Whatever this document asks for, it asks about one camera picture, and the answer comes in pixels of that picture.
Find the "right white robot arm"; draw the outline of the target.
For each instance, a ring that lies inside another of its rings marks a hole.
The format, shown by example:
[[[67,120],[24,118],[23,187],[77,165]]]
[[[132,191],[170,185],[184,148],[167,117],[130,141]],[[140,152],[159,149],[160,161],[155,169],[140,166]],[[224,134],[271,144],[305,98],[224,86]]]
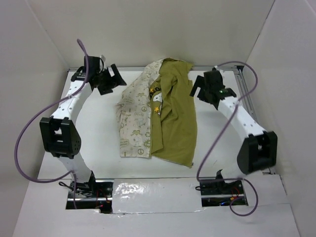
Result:
[[[238,133],[242,144],[234,162],[216,173],[211,183],[222,194],[233,187],[233,182],[247,175],[275,166],[277,162],[277,135],[260,126],[240,104],[237,94],[224,85],[221,72],[213,68],[197,76],[190,96],[213,105]]]

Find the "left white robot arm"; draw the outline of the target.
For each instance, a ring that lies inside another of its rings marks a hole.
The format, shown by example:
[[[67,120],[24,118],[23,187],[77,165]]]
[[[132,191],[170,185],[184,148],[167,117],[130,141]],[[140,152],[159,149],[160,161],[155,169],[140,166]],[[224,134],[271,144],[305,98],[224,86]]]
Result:
[[[109,68],[102,57],[88,56],[71,78],[66,99],[48,118],[42,118],[39,126],[46,152],[56,157],[71,173],[77,189],[86,197],[97,193],[92,170],[85,164],[81,154],[81,137],[76,129],[78,115],[94,89],[100,95],[112,93],[117,86],[125,86],[115,64]]]

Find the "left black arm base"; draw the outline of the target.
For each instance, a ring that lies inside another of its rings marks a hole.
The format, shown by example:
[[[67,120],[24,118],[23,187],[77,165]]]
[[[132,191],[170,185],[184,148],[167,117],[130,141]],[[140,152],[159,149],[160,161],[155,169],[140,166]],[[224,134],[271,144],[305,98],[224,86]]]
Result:
[[[66,209],[95,209],[103,214],[113,212],[113,180],[97,179],[93,191],[83,190],[77,185],[74,194],[74,183],[70,184],[59,182],[59,186],[68,189]]]

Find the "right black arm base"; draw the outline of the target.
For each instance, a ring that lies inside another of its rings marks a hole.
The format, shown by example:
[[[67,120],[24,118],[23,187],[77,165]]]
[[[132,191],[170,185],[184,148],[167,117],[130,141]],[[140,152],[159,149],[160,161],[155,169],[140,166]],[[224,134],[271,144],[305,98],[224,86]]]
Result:
[[[241,180],[210,182],[205,180],[195,187],[200,193],[202,207],[247,205]]]

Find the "cream printed hooded jacket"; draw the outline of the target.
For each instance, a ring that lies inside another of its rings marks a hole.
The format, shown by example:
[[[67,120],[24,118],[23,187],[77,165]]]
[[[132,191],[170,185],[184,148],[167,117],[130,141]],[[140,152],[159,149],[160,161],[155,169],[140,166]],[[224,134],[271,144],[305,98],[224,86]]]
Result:
[[[148,64],[116,104],[122,158],[157,157],[191,168],[197,144],[190,62],[164,58]]]

